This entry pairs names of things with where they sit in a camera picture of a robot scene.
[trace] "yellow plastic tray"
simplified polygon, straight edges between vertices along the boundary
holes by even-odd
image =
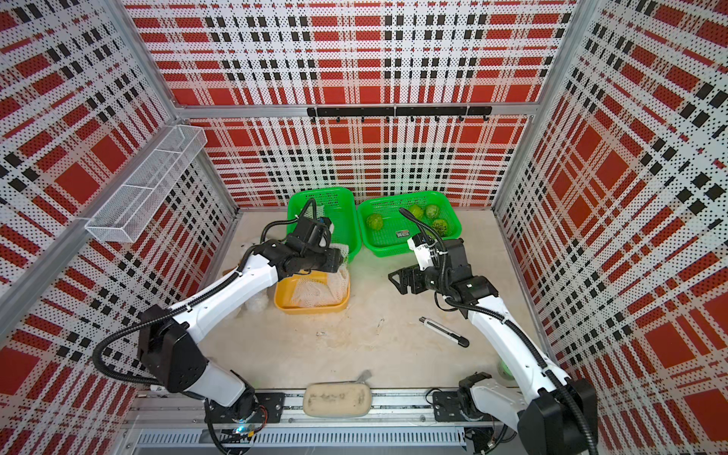
[[[311,308],[303,308],[302,306],[291,305],[290,300],[293,297],[293,292],[296,289],[296,285],[301,278],[303,278],[303,276],[294,275],[279,282],[276,286],[275,296],[273,300],[275,301],[275,306],[277,306],[278,309],[280,309],[282,312],[288,314],[322,314],[340,312],[342,309],[347,307],[349,294],[351,293],[352,289],[351,282],[349,282],[347,294],[345,295],[344,299],[341,301],[341,303],[338,303],[336,305],[313,306]],[[328,275],[326,273],[315,270],[311,272],[310,275],[306,275],[306,278],[312,278],[313,280],[322,283],[326,283],[328,281]]]

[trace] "green fruit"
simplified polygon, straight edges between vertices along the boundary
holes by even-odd
[[[442,218],[434,220],[432,222],[432,228],[440,235],[440,237],[446,236],[450,231],[450,226],[448,225],[448,222],[443,220]]]
[[[414,215],[415,218],[422,221],[422,219],[424,218],[424,210],[422,210],[422,207],[420,207],[417,204],[412,204],[412,206],[410,206],[409,210],[410,210],[410,213],[412,215]]]
[[[372,231],[381,231],[384,227],[384,218],[378,213],[372,213],[366,218],[366,225]]]
[[[435,204],[430,204],[424,208],[424,214],[432,220],[440,216],[440,208]]]

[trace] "white mesh net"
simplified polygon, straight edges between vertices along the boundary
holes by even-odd
[[[349,290],[349,246],[332,243],[331,247],[341,250],[344,262],[337,273],[313,273],[298,280],[291,298],[292,305],[303,308],[340,304]]]

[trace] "perforated wall panel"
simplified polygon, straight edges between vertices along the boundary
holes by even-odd
[[[298,191],[345,186],[357,202],[435,190],[489,206],[525,116],[319,120],[201,119],[207,150],[241,207],[286,205]]]
[[[90,355],[152,304],[197,291],[231,215],[193,163],[134,244],[90,240],[0,348],[0,453],[104,454],[135,395]],[[145,374],[136,336],[104,359]]]
[[[615,454],[728,450],[728,2],[603,1],[501,213]]]
[[[0,7],[0,293],[167,120],[98,3]]]
[[[572,1],[123,0],[181,105],[536,100]]]

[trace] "white robotic arm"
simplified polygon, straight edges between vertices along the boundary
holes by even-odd
[[[418,264],[389,274],[389,280],[401,294],[410,289],[414,294],[442,294],[491,342],[518,384],[513,389],[486,373],[471,375],[458,384],[461,412],[469,419],[490,414],[527,433],[521,441],[532,455],[571,455],[585,449],[596,455],[593,386],[573,381],[523,332],[496,288],[485,277],[472,275],[462,239],[442,240],[407,210],[400,213],[420,228],[408,241]]]
[[[306,216],[309,208],[313,218]],[[292,223],[296,227],[283,241],[265,240],[270,227]],[[235,419],[248,418],[256,409],[254,389],[235,372],[210,362],[197,344],[230,312],[276,282],[301,270],[336,272],[343,257],[330,246],[332,231],[331,220],[317,218],[315,201],[310,199],[296,219],[266,226],[261,244],[246,251],[235,270],[167,309],[153,305],[141,314],[140,323],[102,340],[94,348],[94,366],[113,379],[163,385],[170,392],[214,401]],[[110,343],[136,331],[139,359],[154,378],[123,374],[103,361]]]

